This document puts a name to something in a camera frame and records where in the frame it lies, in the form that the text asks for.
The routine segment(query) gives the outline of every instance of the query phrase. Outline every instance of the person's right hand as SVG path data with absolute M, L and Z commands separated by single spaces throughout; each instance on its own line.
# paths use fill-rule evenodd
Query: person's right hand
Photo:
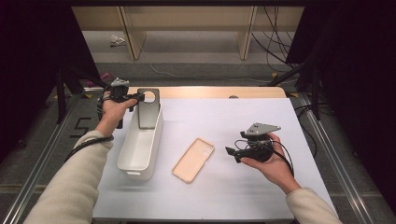
M 279 144 L 279 137 L 273 133 L 268 133 L 268 135 L 274 141 L 274 150 L 285 156 L 282 146 Z M 286 194 L 300 188 L 300 185 L 291 174 L 289 166 L 275 153 L 265 162 L 259 162 L 251 158 L 242 158 L 241 162 L 258 169 L 269 181 L 278 185 Z

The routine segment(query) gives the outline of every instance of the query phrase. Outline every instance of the person's left hand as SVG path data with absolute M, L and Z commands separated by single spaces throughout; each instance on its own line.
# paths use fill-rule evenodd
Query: person's left hand
M 103 116 L 95 130 L 99 131 L 104 136 L 110 136 L 119 125 L 119 121 L 122 120 L 125 111 L 136 104 L 136 99 L 131 99 L 122 103 L 116 103 L 112 100 L 104 101 L 102 109 Z

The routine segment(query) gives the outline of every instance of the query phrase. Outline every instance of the table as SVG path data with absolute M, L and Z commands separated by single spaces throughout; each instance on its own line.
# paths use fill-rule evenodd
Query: table
M 95 220 L 293 219 L 283 191 L 257 170 L 236 163 L 225 151 L 225 147 L 233 147 L 235 140 L 242 139 L 239 133 L 253 122 L 281 126 L 276 134 L 290 153 L 296 179 L 332 207 L 290 100 L 280 88 L 159 89 L 163 132 L 154 175 L 148 181 L 131 180 L 118 169 L 117 160 L 127 130 L 116 130 L 114 147 L 108 153 L 98 187 L 99 198 L 93 209 Z M 239 99 L 227 99 L 230 95 Z M 130 120 L 131 114 L 127 113 L 124 127 L 128 127 Z M 215 151 L 194 181 L 186 184 L 171 171 L 196 137 L 212 143 Z

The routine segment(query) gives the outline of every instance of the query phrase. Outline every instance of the white container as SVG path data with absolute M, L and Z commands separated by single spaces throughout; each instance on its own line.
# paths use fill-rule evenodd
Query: white container
M 139 129 L 138 108 L 135 109 L 117 163 L 129 178 L 147 180 L 152 177 L 162 129 L 161 107 L 154 129 Z

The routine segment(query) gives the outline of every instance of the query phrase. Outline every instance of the black strap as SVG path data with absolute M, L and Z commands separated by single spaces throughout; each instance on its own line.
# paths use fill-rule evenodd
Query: black strap
M 110 142 L 114 140 L 114 136 L 111 135 L 109 137 L 103 137 L 103 138 L 95 138 L 95 139 L 91 139 L 88 140 L 86 142 L 81 143 L 80 145 L 78 145 L 77 147 L 75 147 L 70 153 L 69 155 L 67 155 L 66 160 L 64 160 L 64 162 L 67 162 L 74 154 L 76 154 L 78 151 L 82 150 L 84 147 L 96 144 L 96 143 L 102 143 L 102 142 Z

